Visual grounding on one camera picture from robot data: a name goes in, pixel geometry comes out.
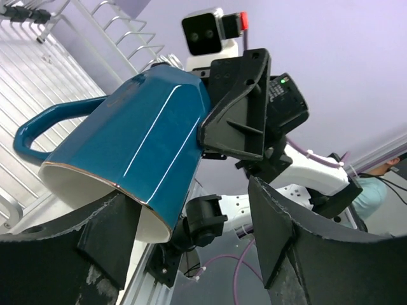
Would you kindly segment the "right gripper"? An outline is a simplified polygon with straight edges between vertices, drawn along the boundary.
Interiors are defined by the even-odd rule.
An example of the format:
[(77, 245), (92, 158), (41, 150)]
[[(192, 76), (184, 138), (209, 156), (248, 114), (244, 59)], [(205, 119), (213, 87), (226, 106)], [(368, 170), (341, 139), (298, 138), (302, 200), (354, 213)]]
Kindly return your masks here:
[(211, 63), (207, 90), (212, 110), (198, 129), (204, 149), (261, 160), (264, 148), (308, 119), (307, 103), (289, 74), (270, 76), (268, 92), (270, 66), (264, 48)]

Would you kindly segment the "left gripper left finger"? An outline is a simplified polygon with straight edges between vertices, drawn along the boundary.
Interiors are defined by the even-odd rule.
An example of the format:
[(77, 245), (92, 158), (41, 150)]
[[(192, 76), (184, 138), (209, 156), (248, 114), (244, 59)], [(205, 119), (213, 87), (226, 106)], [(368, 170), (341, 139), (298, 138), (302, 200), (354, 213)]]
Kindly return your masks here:
[(1, 235), (1, 304), (115, 304), (141, 206), (119, 192)]

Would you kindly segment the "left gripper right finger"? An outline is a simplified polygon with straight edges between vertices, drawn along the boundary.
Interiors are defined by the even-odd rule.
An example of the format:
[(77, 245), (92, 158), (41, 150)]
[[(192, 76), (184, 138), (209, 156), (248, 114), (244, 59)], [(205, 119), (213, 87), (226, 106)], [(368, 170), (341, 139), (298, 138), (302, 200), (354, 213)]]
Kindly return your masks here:
[(272, 304), (405, 304), (406, 238), (337, 224), (251, 178), (251, 218)]

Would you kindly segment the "dark blue plastic mug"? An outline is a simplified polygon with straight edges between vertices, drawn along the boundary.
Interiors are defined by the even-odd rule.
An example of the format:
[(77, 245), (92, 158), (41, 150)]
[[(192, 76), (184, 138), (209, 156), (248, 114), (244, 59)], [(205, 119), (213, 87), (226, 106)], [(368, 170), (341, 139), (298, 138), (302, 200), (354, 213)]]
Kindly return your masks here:
[(202, 80), (160, 64), (106, 97), (53, 105), (24, 123), (15, 152), (77, 209), (112, 191), (140, 209), (136, 238), (170, 240), (199, 164), (199, 124), (210, 100)]

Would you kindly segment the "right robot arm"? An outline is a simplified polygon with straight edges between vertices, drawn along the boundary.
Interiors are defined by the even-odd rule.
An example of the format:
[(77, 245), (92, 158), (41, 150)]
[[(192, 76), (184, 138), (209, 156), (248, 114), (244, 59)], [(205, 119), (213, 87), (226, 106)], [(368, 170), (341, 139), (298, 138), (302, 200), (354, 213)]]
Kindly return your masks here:
[[(212, 61), (237, 57), (237, 46), (225, 49), (220, 53), (193, 56), (187, 59), (187, 71), (202, 72), (201, 78), (209, 77), (209, 66)], [(265, 182), (277, 181), (284, 184), (278, 188), (282, 196), (297, 204), (313, 209), (317, 214), (327, 218), (340, 215), (350, 205), (351, 201), (361, 193), (361, 187), (355, 179), (350, 178), (343, 169), (343, 160), (336, 154), (322, 157), (311, 150), (301, 150), (287, 137), (290, 132), (308, 117), (308, 106), (290, 75), (270, 76), (271, 90), (268, 94), (267, 124), (271, 127), (268, 138), (271, 140), (265, 150), (266, 156), (262, 161), (239, 161), (238, 169), (244, 168), (249, 178), (251, 175), (261, 178)], [(241, 195), (240, 199), (232, 196), (214, 195), (198, 197), (202, 203), (214, 200), (214, 207), (228, 216), (228, 220), (221, 222), (223, 231), (237, 229), (238, 225), (246, 225), (251, 217), (249, 212), (249, 195)], [(172, 287), (176, 278), (176, 270), (183, 253), (193, 250), (197, 241), (191, 239), (187, 219), (181, 221), (181, 232), (178, 244), (174, 242), (159, 244), (153, 247), (147, 267), (153, 274), (157, 267), (162, 273), (156, 278)]]

